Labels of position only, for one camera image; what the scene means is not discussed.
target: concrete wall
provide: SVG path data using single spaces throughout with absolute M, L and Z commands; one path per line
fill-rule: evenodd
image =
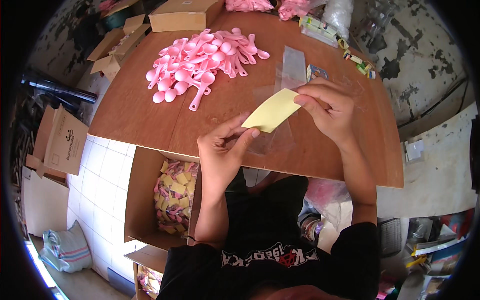
M 449 88 L 466 76 L 463 59 L 452 35 L 427 0 L 396 0 L 394 15 L 383 35 L 371 39 L 363 29 L 366 1 L 355 0 L 350 30 L 375 63 L 390 94 L 398 125 L 417 119 L 437 103 Z M 415 122 L 400 131 L 401 140 L 416 136 L 456 114 L 465 86 L 434 110 L 429 122 Z M 473 102 L 469 92 L 463 107 Z
M 38 38 L 29 64 L 70 86 L 76 86 L 88 67 L 85 58 L 74 49 L 75 13 L 86 0 L 65 0 Z M 89 13 L 98 11 L 101 0 L 90 2 Z

